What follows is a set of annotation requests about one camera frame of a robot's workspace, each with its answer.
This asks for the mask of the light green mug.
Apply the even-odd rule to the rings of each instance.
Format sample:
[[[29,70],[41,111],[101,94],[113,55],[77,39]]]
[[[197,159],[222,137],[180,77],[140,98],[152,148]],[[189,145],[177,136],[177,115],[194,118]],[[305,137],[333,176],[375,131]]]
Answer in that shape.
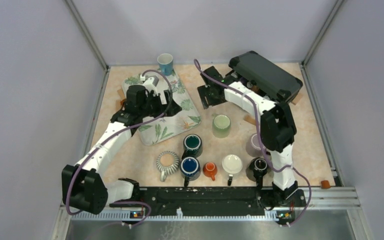
[[[218,114],[212,121],[212,133],[217,138],[226,138],[231,132],[231,120],[227,115]]]

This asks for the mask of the light blue mug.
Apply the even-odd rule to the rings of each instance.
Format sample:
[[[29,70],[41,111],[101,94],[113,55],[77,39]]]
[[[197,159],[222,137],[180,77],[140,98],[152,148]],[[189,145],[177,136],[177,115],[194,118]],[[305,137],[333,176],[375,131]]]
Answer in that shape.
[[[165,76],[170,76],[173,73],[173,61],[174,58],[169,53],[162,53],[157,57],[157,62],[160,68],[160,71]]]

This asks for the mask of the lilac purple mug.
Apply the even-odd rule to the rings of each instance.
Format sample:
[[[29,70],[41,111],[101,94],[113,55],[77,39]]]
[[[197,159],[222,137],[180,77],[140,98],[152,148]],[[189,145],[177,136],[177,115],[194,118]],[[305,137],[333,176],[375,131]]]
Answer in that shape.
[[[259,145],[259,135],[257,133],[250,136],[246,143],[245,150],[251,157],[257,158],[263,156],[263,151]]]

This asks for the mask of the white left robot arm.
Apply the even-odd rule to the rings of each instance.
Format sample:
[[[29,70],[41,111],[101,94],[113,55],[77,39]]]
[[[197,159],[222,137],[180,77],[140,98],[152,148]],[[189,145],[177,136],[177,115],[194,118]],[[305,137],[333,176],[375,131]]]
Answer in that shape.
[[[70,209],[99,214],[106,205],[123,201],[134,207],[140,202],[139,184],[129,178],[104,183],[102,175],[111,161],[138,130],[162,117],[181,111],[173,99],[173,90],[158,93],[144,85],[131,85],[120,110],[110,122],[98,142],[75,165],[66,165],[61,172],[62,202],[68,214]]]

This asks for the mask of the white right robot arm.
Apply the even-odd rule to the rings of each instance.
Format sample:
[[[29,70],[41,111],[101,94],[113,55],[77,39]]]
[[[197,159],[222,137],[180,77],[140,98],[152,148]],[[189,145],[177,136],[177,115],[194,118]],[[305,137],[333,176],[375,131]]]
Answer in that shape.
[[[211,83],[210,87],[223,90],[224,99],[254,114],[259,135],[258,144],[265,153],[270,153],[267,164],[273,171],[273,200],[279,206],[287,206],[298,190],[298,182],[293,170],[293,143],[297,128],[290,106],[285,102],[276,103],[265,99],[247,88],[239,80],[227,84],[227,80],[217,80],[202,71],[195,64],[201,76]]]

